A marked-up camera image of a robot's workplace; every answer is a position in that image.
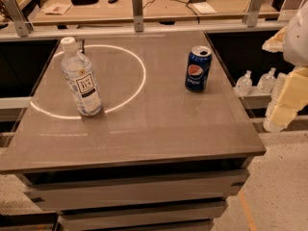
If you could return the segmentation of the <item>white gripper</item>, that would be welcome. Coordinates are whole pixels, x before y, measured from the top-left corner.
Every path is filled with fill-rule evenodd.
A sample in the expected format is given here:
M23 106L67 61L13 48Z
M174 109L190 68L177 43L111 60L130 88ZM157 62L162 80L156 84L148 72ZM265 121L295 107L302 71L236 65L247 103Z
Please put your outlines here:
M262 49L271 53L283 51L286 62L299 65L289 74L278 74L267 107L264 129L280 132L308 105L308 68L304 67L308 66L308 1L287 27L264 42Z

